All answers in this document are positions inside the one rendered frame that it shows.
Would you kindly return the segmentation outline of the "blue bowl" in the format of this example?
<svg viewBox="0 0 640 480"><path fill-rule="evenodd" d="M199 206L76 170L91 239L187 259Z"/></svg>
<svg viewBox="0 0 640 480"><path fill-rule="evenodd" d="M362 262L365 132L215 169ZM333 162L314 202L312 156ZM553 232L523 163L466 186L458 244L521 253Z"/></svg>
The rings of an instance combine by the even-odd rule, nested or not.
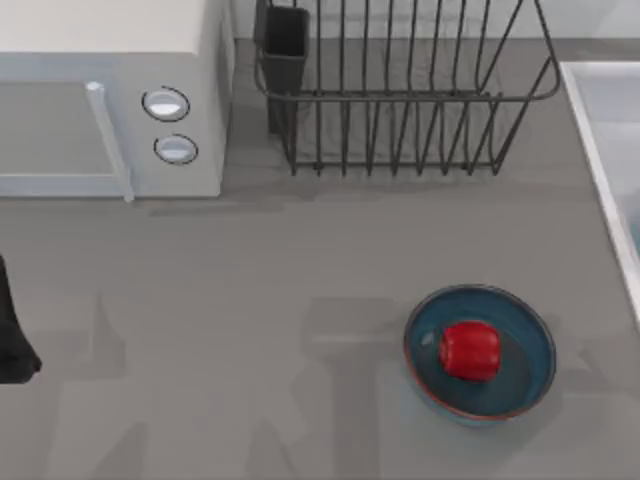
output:
<svg viewBox="0 0 640 480"><path fill-rule="evenodd" d="M445 331L475 323L496 332L500 360L487 380L445 371L439 353ZM537 406L557 370L557 349L547 323L526 301L496 286L458 284L428 294L404 327L402 351L419 398L440 415L466 426L499 424Z"/></svg>

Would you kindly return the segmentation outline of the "small microwave knob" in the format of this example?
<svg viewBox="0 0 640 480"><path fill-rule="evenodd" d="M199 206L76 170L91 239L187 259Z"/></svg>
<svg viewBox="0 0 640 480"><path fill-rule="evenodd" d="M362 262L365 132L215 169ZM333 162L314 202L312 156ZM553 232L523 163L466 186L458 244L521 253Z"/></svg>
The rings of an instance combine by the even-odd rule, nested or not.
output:
<svg viewBox="0 0 640 480"><path fill-rule="evenodd" d="M153 150L160 160L170 165L187 165L199 153L198 146L192 139L179 134L156 139Z"/></svg>

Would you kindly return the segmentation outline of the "dark cutlery holder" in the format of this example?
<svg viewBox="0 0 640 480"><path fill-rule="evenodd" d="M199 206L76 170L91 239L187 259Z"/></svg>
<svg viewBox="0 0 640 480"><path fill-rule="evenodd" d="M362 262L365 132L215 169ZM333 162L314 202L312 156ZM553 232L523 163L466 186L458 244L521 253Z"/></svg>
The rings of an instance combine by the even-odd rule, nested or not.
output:
<svg viewBox="0 0 640 480"><path fill-rule="evenodd" d="M309 50L309 11L256 0L254 44L268 93L268 130L276 134L278 114L300 95Z"/></svg>

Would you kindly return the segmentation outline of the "red bell pepper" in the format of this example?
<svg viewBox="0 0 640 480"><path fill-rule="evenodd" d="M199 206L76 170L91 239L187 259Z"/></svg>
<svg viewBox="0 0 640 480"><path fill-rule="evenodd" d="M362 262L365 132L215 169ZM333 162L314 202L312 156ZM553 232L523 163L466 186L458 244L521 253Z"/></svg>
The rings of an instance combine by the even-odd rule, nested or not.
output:
<svg viewBox="0 0 640 480"><path fill-rule="evenodd" d="M487 382L498 373L502 347L498 331L480 321L462 321L447 326L438 346L443 371L469 382Z"/></svg>

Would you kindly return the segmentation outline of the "microwave door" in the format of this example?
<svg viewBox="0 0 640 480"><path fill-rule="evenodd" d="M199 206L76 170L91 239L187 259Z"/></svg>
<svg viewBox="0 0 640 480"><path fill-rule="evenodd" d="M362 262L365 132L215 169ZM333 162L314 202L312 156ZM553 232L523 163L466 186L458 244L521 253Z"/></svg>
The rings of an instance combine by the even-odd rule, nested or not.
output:
<svg viewBox="0 0 640 480"><path fill-rule="evenodd" d="M123 199L87 83L0 82L0 198Z"/></svg>

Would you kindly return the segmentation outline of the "large microwave knob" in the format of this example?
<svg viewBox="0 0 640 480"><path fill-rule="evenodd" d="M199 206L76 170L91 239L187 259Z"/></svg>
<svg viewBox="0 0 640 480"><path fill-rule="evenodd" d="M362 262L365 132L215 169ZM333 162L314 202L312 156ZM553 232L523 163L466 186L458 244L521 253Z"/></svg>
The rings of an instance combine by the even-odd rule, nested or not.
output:
<svg viewBox="0 0 640 480"><path fill-rule="evenodd" d="M163 123L179 122L188 116L191 109L187 96L168 86L145 92L141 105L151 118Z"/></svg>

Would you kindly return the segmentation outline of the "white sink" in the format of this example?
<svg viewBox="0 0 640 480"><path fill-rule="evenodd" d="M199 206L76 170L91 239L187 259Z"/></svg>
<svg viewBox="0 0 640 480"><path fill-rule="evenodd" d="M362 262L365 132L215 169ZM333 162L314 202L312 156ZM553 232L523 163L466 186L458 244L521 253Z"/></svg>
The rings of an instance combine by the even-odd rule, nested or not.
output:
<svg viewBox="0 0 640 480"><path fill-rule="evenodd" d="M640 61L567 61L560 69L640 329Z"/></svg>

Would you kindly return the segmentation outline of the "pale microwave oven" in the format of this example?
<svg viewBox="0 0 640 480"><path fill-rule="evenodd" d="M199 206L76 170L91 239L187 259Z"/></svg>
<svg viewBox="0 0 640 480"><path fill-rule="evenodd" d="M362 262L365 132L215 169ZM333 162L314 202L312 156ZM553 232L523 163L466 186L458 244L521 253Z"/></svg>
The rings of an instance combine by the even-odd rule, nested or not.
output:
<svg viewBox="0 0 640 480"><path fill-rule="evenodd" d="M135 199L220 193L234 69L230 0L0 0L0 82L104 84ZM187 96L186 118L143 110L162 86ZM197 144L193 162L156 156L154 141L174 134Z"/></svg>

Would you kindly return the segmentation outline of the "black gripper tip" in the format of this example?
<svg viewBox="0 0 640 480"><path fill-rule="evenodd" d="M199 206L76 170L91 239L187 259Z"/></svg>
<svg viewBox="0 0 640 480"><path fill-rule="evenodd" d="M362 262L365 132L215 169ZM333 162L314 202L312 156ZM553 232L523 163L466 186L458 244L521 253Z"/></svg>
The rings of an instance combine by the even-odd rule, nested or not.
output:
<svg viewBox="0 0 640 480"><path fill-rule="evenodd" d="M0 255L0 385L26 384L42 366L19 323L6 263Z"/></svg>

